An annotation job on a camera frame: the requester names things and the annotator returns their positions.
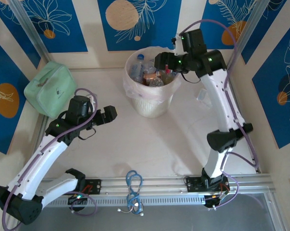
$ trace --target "trash can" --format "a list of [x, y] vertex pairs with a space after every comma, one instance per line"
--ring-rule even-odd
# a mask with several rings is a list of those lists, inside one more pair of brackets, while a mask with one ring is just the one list
[[177, 75], [174, 80], [162, 87], [148, 87], [133, 81], [130, 76], [132, 64], [137, 60], [139, 54], [145, 56], [144, 61], [155, 58], [162, 52], [172, 52], [168, 48], [147, 47], [133, 53], [127, 60], [124, 69], [124, 88], [126, 95], [132, 99], [135, 110], [142, 116], [156, 118], [163, 115], [169, 108], [175, 91], [179, 88], [181, 80]]

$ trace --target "orange circle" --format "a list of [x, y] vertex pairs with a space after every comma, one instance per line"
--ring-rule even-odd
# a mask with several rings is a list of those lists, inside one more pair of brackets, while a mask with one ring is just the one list
[[209, 0], [209, 4], [214, 5], [217, 4], [220, 0]]
[[48, 39], [53, 39], [55, 38], [55, 33], [52, 30], [46, 29], [43, 32], [44, 36], [47, 37]]
[[281, 91], [278, 95], [277, 95], [277, 102], [280, 104], [280, 105], [285, 105], [287, 103], [287, 98], [288, 98], [288, 95]]
[[113, 1], [105, 11], [107, 23], [115, 30], [129, 30], [139, 21], [135, 6], [127, 0]]
[[[233, 36], [235, 37], [235, 40], [238, 41], [239, 36], [241, 35], [244, 27], [246, 25], [245, 21], [239, 21], [231, 26], [228, 27], [228, 29], [231, 31]], [[222, 34], [222, 43], [225, 45], [233, 45], [233, 41], [231, 39], [231, 36], [228, 31], [224, 31]]]
[[0, 84], [0, 114], [5, 118], [13, 118], [19, 109], [19, 94], [10, 83]]

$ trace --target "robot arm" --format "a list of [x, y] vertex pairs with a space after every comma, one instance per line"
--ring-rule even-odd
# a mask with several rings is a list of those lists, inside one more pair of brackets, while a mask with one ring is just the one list
[[[252, 131], [252, 125], [245, 123], [242, 118], [229, 84], [225, 89], [227, 67], [220, 51], [207, 51], [200, 29], [177, 34], [172, 39], [175, 46], [174, 52], [163, 52], [155, 57], [155, 67], [159, 70], [168, 69], [186, 74], [194, 71], [207, 89], [217, 115], [218, 130], [207, 135], [207, 141], [211, 147], [208, 162], [202, 170], [202, 184], [206, 190], [216, 188], [223, 180], [220, 170], [222, 160], [227, 151], [236, 146], [237, 141], [243, 137], [238, 124], [246, 133]], [[230, 100], [237, 113], [237, 120], [233, 119], [233, 113], [227, 100], [227, 90]]]
[[[20, 173], [7, 187], [0, 186], [1, 209], [4, 208], [10, 192], [12, 192], [15, 185], [18, 185], [9, 201], [7, 213], [24, 224], [30, 224], [37, 218], [41, 210], [53, 200], [67, 192], [80, 192], [83, 190], [85, 187], [85, 175], [75, 169], [66, 171], [61, 177], [52, 182], [41, 183], [41, 181], [59, 155], [71, 144], [72, 140], [77, 137], [81, 138], [80, 132], [82, 130], [91, 130], [93, 126], [112, 122], [117, 117], [116, 109], [113, 106], [104, 107], [105, 113], [101, 113], [101, 110], [98, 110], [87, 124], [62, 136], [44, 150], [43, 153], [41, 151], [59, 134], [87, 121], [92, 115], [93, 108], [93, 102], [88, 97], [75, 96], [70, 100], [68, 110], [61, 113], [57, 119], [50, 123], [41, 144]], [[37, 161], [26, 173], [22, 182], [18, 183], [22, 174], [38, 155]]]

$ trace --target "mint green bag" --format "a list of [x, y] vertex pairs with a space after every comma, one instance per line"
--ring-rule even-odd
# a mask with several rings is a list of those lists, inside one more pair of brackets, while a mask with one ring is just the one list
[[25, 87], [24, 95], [39, 113], [56, 118], [75, 90], [69, 69], [51, 61]]

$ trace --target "tangled cable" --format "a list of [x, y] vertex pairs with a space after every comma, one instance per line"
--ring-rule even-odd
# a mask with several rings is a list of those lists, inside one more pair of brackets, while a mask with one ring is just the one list
[[[132, 189], [132, 180], [133, 178], [139, 178], [140, 183], [139, 183], [139, 188], [137, 190], [137, 192], [135, 192]], [[128, 195], [126, 196], [126, 202], [127, 202], [127, 208], [129, 211], [125, 212], [122, 211], [121, 209], [118, 209], [118, 212], [123, 212], [123, 213], [132, 213], [134, 215], [140, 215], [143, 216], [143, 204], [140, 200], [140, 195], [139, 195], [139, 191], [143, 185], [143, 177], [137, 173], [137, 171], [131, 170], [127, 173], [126, 175], [126, 184], [128, 187]]]

